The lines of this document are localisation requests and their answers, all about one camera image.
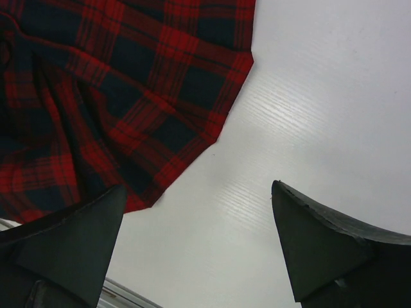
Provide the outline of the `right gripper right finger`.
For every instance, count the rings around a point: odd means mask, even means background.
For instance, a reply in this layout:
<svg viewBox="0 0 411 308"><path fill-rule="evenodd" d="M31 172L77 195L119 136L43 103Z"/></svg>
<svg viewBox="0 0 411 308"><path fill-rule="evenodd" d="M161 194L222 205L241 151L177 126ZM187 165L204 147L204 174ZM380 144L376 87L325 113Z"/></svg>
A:
<svg viewBox="0 0 411 308"><path fill-rule="evenodd" d="M302 307L410 307L410 236L352 218L278 180L272 209Z"/></svg>

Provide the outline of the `red plaid pleated skirt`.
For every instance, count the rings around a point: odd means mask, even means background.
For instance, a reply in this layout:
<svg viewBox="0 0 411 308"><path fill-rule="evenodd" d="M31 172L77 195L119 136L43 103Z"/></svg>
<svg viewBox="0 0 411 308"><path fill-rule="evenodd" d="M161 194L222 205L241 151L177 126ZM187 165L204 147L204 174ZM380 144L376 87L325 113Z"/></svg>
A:
<svg viewBox="0 0 411 308"><path fill-rule="evenodd" d="M113 185L151 207L214 144L254 63L254 1L2 1L1 217Z"/></svg>

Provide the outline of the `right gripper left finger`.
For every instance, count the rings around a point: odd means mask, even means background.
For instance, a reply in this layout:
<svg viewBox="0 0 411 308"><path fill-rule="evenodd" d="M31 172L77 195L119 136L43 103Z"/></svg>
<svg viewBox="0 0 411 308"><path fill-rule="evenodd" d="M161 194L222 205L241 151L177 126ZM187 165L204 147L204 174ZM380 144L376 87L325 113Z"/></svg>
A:
<svg viewBox="0 0 411 308"><path fill-rule="evenodd" d="M96 307L123 219L115 185L1 232L1 307Z"/></svg>

